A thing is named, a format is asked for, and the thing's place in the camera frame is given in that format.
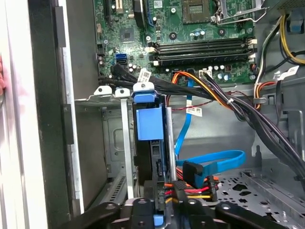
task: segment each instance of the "blue connector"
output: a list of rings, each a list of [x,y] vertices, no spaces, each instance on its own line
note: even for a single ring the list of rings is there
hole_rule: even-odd
[[[117,63],[121,65],[126,65],[127,64],[127,54],[125,53],[117,53],[115,55],[115,60]]]
[[[127,59],[127,54],[125,54],[125,53],[117,53],[117,54],[115,55],[115,59],[116,59],[116,60]]]

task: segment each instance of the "cable bundle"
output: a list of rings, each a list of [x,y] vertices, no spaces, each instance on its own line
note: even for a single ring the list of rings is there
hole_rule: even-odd
[[[105,80],[104,83],[132,89],[137,79],[119,64],[113,67],[112,74],[119,77],[119,80]],[[231,94],[226,94],[208,74],[204,74],[204,78],[198,78],[190,73],[177,72],[173,77],[173,82],[179,76],[186,76],[194,80],[201,88],[179,86],[153,76],[150,78],[150,82],[154,83],[155,89],[162,94],[193,95],[207,98],[218,101],[223,107],[232,110],[238,120],[246,121],[257,132],[268,149],[295,172],[297,175],[296,180],[301,181],[305,191],[305,162],[273,122],[257,111],[251,104]]]

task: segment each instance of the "pcie slot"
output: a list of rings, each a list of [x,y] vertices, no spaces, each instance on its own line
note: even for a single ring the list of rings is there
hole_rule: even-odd
[[[104,18],[108,25],[111,26],[111,16],[110,16],[110,0],[104,0]]]

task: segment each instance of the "cable label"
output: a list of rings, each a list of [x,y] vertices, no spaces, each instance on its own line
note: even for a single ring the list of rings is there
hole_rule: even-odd
[[[149,82],[152,73],[146,68],[142,68],[139,74],[138,83]]]
[[[278,81],[279,80],[283,80],[284,78],[288,77],[288,76],[292,76],[292,75],[295,75],[297,73],[297,70],[299,69],[299,65],[298,66],[295,66],[295,67],[292,67],[290,68],[287,72],[281,74],[281,76],[277,79]]]
[[[186,106],[192,106],[192,101],[187,99]],[[189,107],[186,109],[186,113],[190,115],[195,115],[198,117],[202,117],[202,109],[200,107]]]

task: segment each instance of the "orange wire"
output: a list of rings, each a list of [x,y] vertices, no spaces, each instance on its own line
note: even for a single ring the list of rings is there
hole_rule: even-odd
[[[259,96],[259,92],[261,91],[261,89],[263,88],[263,87],[265,87],[265,86],[270,86],[270,85],[274,85],[274,84],[276,84],[276,82],[273,82],[273,81],[268,81],[268,82],[265,82],[265,83],[261,83],[258,87],[257,87],[257,89],[256,89],[256,92],[255,92],[255,97],[256,98],[260,98],[260,96]],[[256,110],[258,110],[259,108],[261,108],[261,104],[258,104],[257,106],[256,106]]]

